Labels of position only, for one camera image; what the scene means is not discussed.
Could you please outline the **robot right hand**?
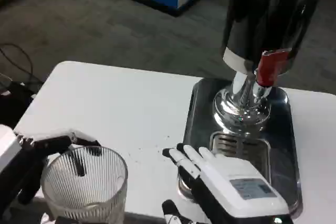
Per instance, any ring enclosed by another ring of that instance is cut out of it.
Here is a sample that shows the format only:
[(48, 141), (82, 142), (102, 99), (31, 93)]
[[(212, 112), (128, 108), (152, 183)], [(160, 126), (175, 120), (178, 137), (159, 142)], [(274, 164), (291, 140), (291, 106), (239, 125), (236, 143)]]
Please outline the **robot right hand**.
[(163, 156), (178, 168), (210, 223), (292, 223), (284, 198), (250, 161), (177, 144)]

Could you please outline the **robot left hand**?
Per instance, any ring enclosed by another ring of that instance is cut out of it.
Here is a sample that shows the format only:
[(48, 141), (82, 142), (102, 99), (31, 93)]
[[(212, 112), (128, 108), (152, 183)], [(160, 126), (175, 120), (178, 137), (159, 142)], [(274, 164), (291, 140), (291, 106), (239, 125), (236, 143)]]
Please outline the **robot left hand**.
[(100, 146), (93, 137), (73, 129), (29, 136), (1, 125), (1, 217), (13, 202), (26, 205), (32, 201), (50, 155), (66, 153), (74, 163), (75, 174), (86, 174), (82, 159), (69, 153), (73, 144)]

